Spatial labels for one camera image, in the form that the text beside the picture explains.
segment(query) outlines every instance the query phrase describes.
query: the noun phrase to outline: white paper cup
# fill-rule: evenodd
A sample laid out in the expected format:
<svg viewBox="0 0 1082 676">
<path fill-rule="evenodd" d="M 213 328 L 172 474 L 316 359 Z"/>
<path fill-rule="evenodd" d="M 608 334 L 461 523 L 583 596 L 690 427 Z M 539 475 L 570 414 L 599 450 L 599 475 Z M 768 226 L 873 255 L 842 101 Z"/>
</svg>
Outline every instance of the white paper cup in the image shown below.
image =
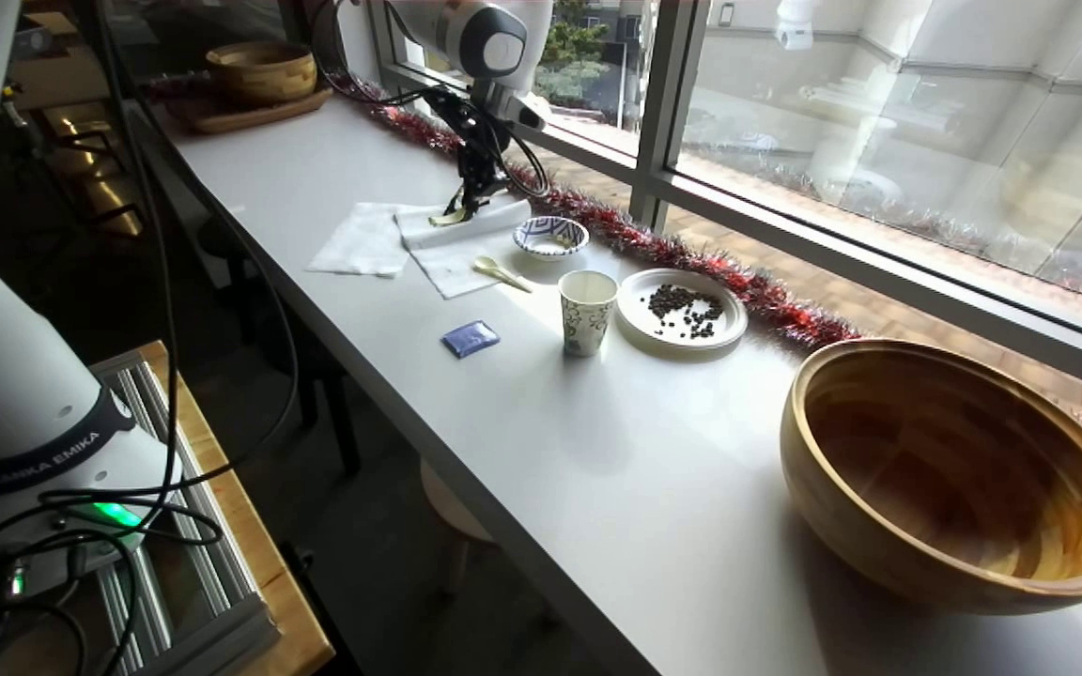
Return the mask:
<svg viewBox="0 0 1082 676">
<path fill-rule="evenodd" d="M 608 334 L 615 278 L 603 271 L 570 271 L 561 281 L 565 298 L 565 354 L 593 357 Z"/>
</svg>

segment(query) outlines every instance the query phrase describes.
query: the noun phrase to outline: white plate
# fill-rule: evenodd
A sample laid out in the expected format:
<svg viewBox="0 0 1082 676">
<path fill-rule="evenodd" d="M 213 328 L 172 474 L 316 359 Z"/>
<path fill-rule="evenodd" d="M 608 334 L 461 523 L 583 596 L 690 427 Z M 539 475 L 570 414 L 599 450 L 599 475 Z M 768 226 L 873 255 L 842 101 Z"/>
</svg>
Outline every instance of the white plate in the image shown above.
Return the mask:
<svg viewBox="0 0 1082 676">
<path fill-rule="evenodd" d="M 673 348 L 723 348 L 749 328 L 738 294 L 705 273 L 673 268 L 623 278 L 615 289 L 615 311 L 635 334 Z"/>
</svg>

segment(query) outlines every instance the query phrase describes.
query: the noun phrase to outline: tinsel garland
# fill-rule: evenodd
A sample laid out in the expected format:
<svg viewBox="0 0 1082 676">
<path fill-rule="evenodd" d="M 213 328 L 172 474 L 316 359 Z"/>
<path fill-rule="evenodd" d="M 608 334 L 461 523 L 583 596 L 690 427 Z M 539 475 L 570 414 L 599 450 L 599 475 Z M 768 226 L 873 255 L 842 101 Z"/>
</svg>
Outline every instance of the tinsel garland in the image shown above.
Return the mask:
<svg viewBox="0 0 1082 676">
<path fill-rule="evenodd" d="M 198 76 L 164 76 L 157 81 L 151 81 L 148 89 L 156 97 L 176 97 L 188 85 L 198 85 Z M 364 115 L 371 115 L 376 125 L 391 129 L 395 135 L 427 146 L 442 158 L 455 158 L 461 140 L 442 129 L 432 125 L 427 115 L 414 112 L 411 104 L 389 97 L 376 85 L 364 81 L 349 81 L 349 80 L 334 80 L 334 89 L 341 97 L 349 97 Z M 632 220 L 627 213 L 561 186 L 561 183 L 545 183 L 529 164 L 509 164 L 509 186 L 524 200 L 533 203 L 533 209 L 543 213 L 565 213 L 583 220 L 603 244 L 608 244 L 613 250 L 645 263 L 645 268 L 682 268 L 682 271 L 699 271 L 714 281 L 723 281 L 724 289 L 733 289 L 749 315 L 768 323 L 776 334 L 782 334 L 784 343 L 801 345 L 801 348 L 819 348 L 829 343 L 846 343 L 846 339 L 862 339 L 849 323 L 842 323 L 839 315 L 828 315 L 804 299 L 798 299 L 791 289 L 782 289 L 771 273 L 764 271 L 749 271 L 728 255 L 697 255 L 688 250 L 682 241 L 673 238 L 659 238 L 645 226 Z"/>
</svg>

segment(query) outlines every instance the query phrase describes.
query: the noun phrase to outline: white countertop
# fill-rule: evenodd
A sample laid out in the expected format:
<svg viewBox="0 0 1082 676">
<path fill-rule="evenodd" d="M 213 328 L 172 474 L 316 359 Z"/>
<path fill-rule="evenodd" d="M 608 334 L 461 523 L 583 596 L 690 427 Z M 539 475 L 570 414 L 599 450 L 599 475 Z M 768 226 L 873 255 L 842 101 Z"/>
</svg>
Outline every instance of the white countertop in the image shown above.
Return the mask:
<svg viewBox="0 0 1082 676">
<path fill-rule="evenodd" d="M 395 281 L 313 273 L 355 203 L 442 203 L 460 183 L 455 164 L 345 101 L 169 140 L 359 383 L 620 667 L 1082 672 L 1082 606 L 931 616 L 816 543 L 782 487 L 778 422 L 801 359 L 784 343 L 752 328 L 723 357 L 659 357 L 613 330 L 599 359 L 565 359 L 554 285 L 442 299 L 417 268 Z M 608 250 L 590 263 L 632 271 Z M 455 359 L 441 334 L 466 320 L 500 345 Z"/>
</svg>

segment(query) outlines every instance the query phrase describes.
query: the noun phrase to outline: blue card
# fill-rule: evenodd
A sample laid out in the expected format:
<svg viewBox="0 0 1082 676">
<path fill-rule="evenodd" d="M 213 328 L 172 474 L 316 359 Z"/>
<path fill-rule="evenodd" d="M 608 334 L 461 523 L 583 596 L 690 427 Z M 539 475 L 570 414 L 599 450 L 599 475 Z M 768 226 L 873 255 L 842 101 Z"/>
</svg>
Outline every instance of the blue card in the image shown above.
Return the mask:
<svg viewBox="0 0 1082 676">
<path fill-rule="evenodd" d="M 474 320 L 447 330 L 441 343 L 461 359 L 466 354 L 498 345 L 500 334 L 486 320 Z"/>
</svg>

